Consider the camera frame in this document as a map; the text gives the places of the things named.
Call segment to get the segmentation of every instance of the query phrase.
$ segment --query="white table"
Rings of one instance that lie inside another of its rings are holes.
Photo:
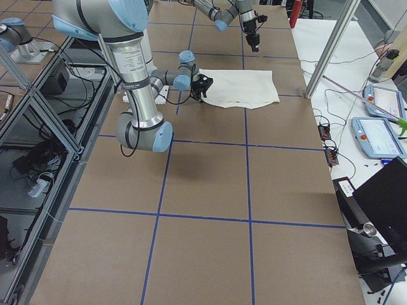
[[[300,60],[308,60],[311,62],[318,61],[334,26],[335,21],[332,20],[299,19],[295,29],[293,29],[293,36]],[[331,62],[349,62],[359,57],[364,58],[356,60],[352,63],[329,64],[325,75],[349,90],[359,91],[363,88],[362,86],[369,76],[369,72],[373,64],[378,58],[377,55],[373,53],[373,48],[364,35],[359,24],[357,22],[351,22],[346,33],[342,37],[342,40],[335,51]],[[313,72],[315,65],[316,63],[305,61],[301,62],[303,70],[307,72]],[[310,80],[310,74],[307,72],[304,72],[306,83],[308,83]],[[391,80],[380,83],[379,85],[386,88],[396,89]],[[331,124],[343,124],[341,119],[328,113],[327,104],[324,98],[326,89],[341,91],[328,80],[322,79],[312,97],[312,105],[315,109],[319,109],[322,112],[322,115],[327,117]],[[352,160],[354,163],[356,173],[352,179],[352,183],[356,188],[358,188],[382,168],[380,160],[368,159],[363,154],[359,144],[356,142],[351,132],[350,120],[353,117],[368,115],[363,103],[359,99],[356,99],[356,102],[354,103],[355,97],[352,97],[348,93],[339,94],[333,91],[327,91],[327,95],[329,111],[343,118],[348,117],[345,127],[340,125],[331,126],[331,136],[338,145],[341,143],[339,152]],[[315,114],[319,115],[320,113],[318,110],[315,110]],[[392,126],[394,127],[395,132],[398,134],[398,126],[395,124],[392,124]],[[403,147],[407,149],[407,141],[402,140],[401,142]],[[340,164],[333,167],[331,172],[332,179],[345,176],[351,177],[354,172],[354,167],[352,164],[342,156],[339,156],[338,160]],[[376,305],[377,300],[380,297],[380,293],[371,295],[367,294],[366,291],[368,291],[369,288],[363,280],[361,280],[361,286],[364,290],[366,304]],[[392,294],[387,301],[387,305],[391,304],[407,304],[407,282],[397,283],[395,285]]]

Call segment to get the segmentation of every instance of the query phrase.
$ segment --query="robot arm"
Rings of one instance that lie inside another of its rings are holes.
[[[187,0],[209,19],[214,21],[215,27],[223,32],[227,29],[233,19],[240,14],[241,26],[246,34],[246,40],[253,52],[259,51],[260,35],[257,33],[256,22],[267,21],[266,15],[258,15],[252,7],[251,0],[231,0],[230,5],[224,11],[213,5],[213,1],[208,0]]]
[[[24,58],[39,54],[35,40],[19,18],[6,18],[0,22],[0,46],[8,53],[18,47]]]
[[[53,0],[53,9],[58,31],[94,41],[100,34],[113,53],[130,103],[116,124],[119,142],[131,149],[166,151],[172,125],[157,111],[155,97],[163,85],[186,90],[200,78],[192,52],[180,57],[178,70],[154,71],[149,77],[141,46],[148,17],[143,0]],[[202,88],[195,90],[196,95],[205,92]]]

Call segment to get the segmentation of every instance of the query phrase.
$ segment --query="green handle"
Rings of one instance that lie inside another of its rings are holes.
[[[398,119],[397,123],[400,125],[401,127],[401,133],[400,136],[404,135],[404,133],[407,130],[407,122],[403,119]]]

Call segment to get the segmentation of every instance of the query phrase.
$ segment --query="white label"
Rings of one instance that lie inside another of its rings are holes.
[[[346,197],[352,197],[354,195],[354,188],[350,185],[348,180],[339,181],[339,186]]]
[[[144,69],[144,59],[141,49],[135,49],[128,52],[113,52],[120,73],[127,74]]]

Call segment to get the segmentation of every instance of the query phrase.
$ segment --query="floor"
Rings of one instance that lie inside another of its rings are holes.
[[[314,10],[321,12],[324,19],[337,20],[345,3],[346,0],[316,0]],[[383,33],[389,30],[367,0],[361,1],[356,9],[355,17],[372,46],[383,39]]]
[[[273,18],[253,55],[236,22],[222,36],[194,8],[155,4],[156,66],[177,67],[190,48],[206,69],[272,70],[280,103],[159,107],[174,126],[170,149],[124,158],[114,127],[127,106],[117,96],[30,304],[363,303],[277,9],[264,8]],[[170,100],[184,98],[170,91]]]

